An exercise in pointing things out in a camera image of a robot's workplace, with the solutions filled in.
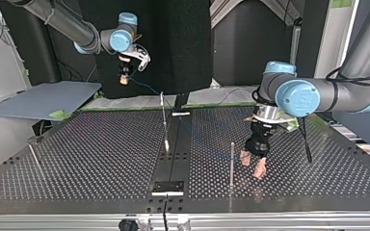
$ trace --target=flat gray plate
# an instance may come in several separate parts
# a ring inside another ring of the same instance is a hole
[[[73,113],[100,88],[97,83],[69,81],[41,84],[1,103],[0,116],[61,120],[49,115],[59,110]]]

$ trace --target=metal rod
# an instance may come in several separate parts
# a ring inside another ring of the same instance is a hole
[[[164,132],[165,132],[165,149],[167,153],[170,151],[170,143],[168,142],[168,127],[167,127],[167,118],[165,117],[165,103],[164,103],[164,93],[160,93],[160,100],[161,100],[161,107],[162,107],[162,118],[163,118],[163,125],[164,125]]]
[[[299,40],[300,40],[301,31],[302,31],[301,26],[294,26],[293,36],[291,38],[290,64],[296,64],[297,51],[299,49]]]
[[[230,144],[230,193],[233,193],[233,171],[235,160],[235,143]]]
[[[8,0],[19,6],[20,0]],[[75,41],[80,46],[89,46],[95,39],[92,28],[83,21],[82,17],[76,15],[72,10],[58,1],[54,1],[54,6],[49,0],[32,0],[23,6],[26,10],[54,27],[69,39]]]
[[[41,165],[40,165],[40,162],[39,162],[39,159],[38,159],[38,156],[36,155],[36,152],[35,152],[35,149],[33,148],[33,145],[31,143],[28,144],[29,146],[29,149],[31,150],[31,153],[32,153],[32,156],[33,156],[33,159],[35,160],[35,163],[36,165],[38,166],[39,168],[39,171],[41,173],[41,177],[43,177],[43,180],[46,180],[46,178],[44,177],[44,174],[43,174],[43,169],[41,168]]]
[[[32,153],[33,159],[36,162],[36,165],[40,166],[39,159],[38,159],[38,156],[35,153],[35,149],[33,148],[33,145],[31,143],[29,143],[28,146],[29,146],[29,149],[31,150],[31,153]]]

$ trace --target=black backdrop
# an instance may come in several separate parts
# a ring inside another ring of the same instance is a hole
[[[144,46],[151,63],[135,78],[166,94],[208,88],[212,78],[212,49],[209,0],[80,0],[85,20],[97,30],[116,28],[121,12],[139,18],[137,41]],[[95,56],[100,82],[108,98],[151,93],[142,86],[119,83],[117,56]]]
[[[139,33],[144,35],[138,43],[148,49],[152,59],[146,70],[137,73],[135,77],[165,93],[174,94],[208,88],[212,77],[223,86],[257,85],[261,82],[262,72],[268,61],[288,62],[291,28],[286,28],[282,20],[259,0],[243,1],[213,31],[210,29],[209,0],[64,0],[64,2],[82,14],[85,20],[92,22],[98,30],[115,28],[121,12],[135,13],[139,17]],[[303,15],[304,0],[292,2],[295,5],[301,3]],[[70,71],[61,63],[81,73],[82,77],[80,79],[72,77],[73,81],[86,81],[97,64],[97,70],[90,81],[100,82],[106,97],[122,98],[153,94],[147,88],[134,83],[129,86],[119,84],[117,57],[106,53],[80,55],[68,38],[52,27],[44,26],[41,20],[40,27],[46,31],[49,41],[41,39],[40,43],[34,46],[29,41],[42,38],[41,35],[36,35],[38,30],[25,26],[25,23],[15,23],[20,21],[19,18],[23,13],[28,12],[14,11],[10,7],[3,11],[7,21],[13,22],[9,26],[18,50],[21,53],[22,50],[39,51],[44,59],[49,60],[51,58],[47,54],[40,52],[44,43],[47,43],[47,50],[53,49],[54,56],[60,61],[57,65],[61,80],[70,79]],[[313,25],[308,21],[309,16],[312,14],[304,14],[304,27]],[[323,31],[323,25],[313,28]],[[310,37],[306,36],[304,30],[301,43],[308,38]],[[299,72],[307,66],[308,61],[316,61],[317,58],[316,53],[314,57],[308,57],[305,53],[306,62],[301,64],[303,50],[306,49],[299,46]],[[30,78],[37,79],[36,83],[58,81],[56,80],[58,76],[49,78],[51,74],[44,71],[47,68],[39,65],[31,68],[35,63],[31,61],[35,60],[37,55],[22,55],[26,61],[25,65],[31,70]]]

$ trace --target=green tape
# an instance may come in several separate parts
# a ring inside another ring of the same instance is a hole
[[[332,8],[347,8],[353,4],[352,0],[332,0]]]
[[[58,110],[58,111],[55,111],[55,112],[49,114],[49,116],[52,117],[52,118],[63,120],[63,119],[69,118],[71,116],[71,114],[67,114],[67,113],[65,113],[65,111]]]

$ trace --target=metal post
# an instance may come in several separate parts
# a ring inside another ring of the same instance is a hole
[[[235,143],[230,144],[230,193],[233,193],[233,171],[235,160]]]
[[[95,39],[91,26],[83,21],[81,16],[77,16],[76,13],[57,0],[54,1],[53,7],[49,0],[31,0],[27,3],[24,3],[23,0],[8,1],[16,6],[24,7],[82,47],[90,46]]]

